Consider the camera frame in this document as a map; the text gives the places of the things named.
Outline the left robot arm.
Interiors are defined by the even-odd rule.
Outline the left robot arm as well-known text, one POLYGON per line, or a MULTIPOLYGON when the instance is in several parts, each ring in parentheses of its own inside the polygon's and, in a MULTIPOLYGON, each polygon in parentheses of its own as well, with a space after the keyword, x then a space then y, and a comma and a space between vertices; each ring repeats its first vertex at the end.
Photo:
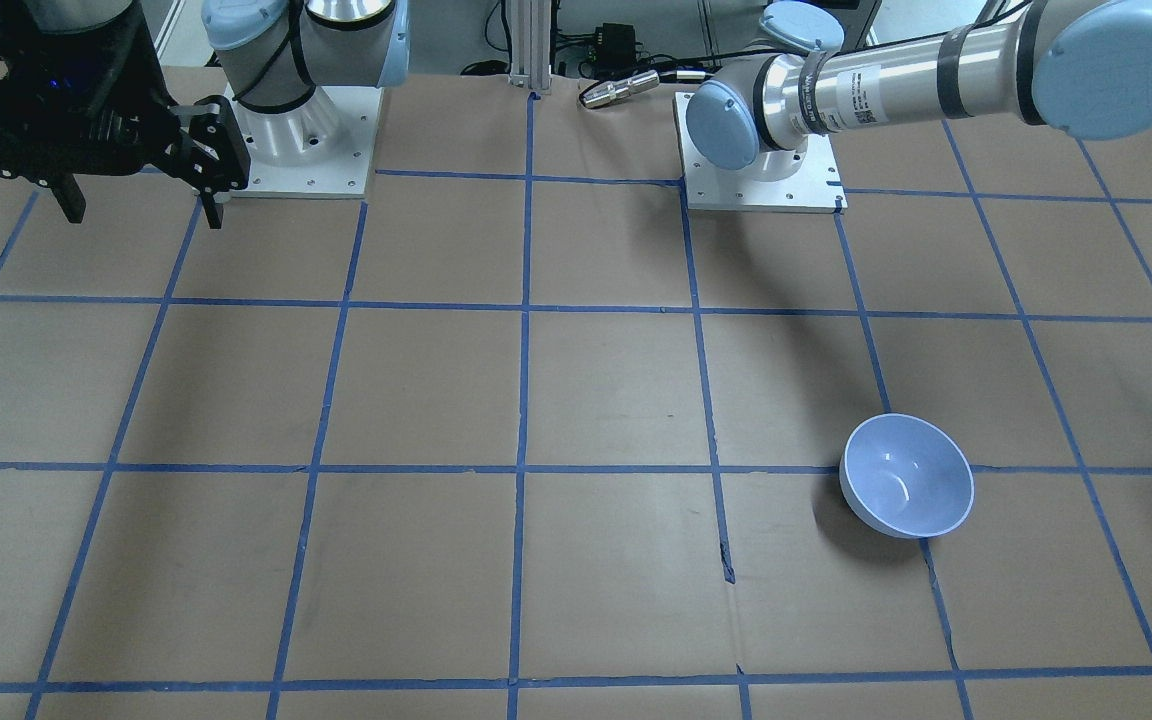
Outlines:
POLYGON ((703 158, 742 170, 813 135, 998 114, 1078 141, 1152 129, 1152 1, 1032 1, 1010 22, 855 53, 740 58, 681 119, 703 158))

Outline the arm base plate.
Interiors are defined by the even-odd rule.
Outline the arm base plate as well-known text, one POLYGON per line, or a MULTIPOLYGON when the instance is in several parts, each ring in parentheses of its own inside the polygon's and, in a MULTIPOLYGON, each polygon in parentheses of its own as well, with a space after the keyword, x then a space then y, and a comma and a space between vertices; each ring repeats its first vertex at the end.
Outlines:
POLYGON ((234 105, 250 154, 255 199, 365 199, 374 164, 382 88, 326 86, 297 108, 270 114, 234 105))
POLYGON ((810 135, 795 152, 763 152, 741 170, 717 167, 695 146, 685 120, 692 94, 675 94, 679 149, 684 164, 685 209, 844 213, 844 183, 827 137, 810 135))

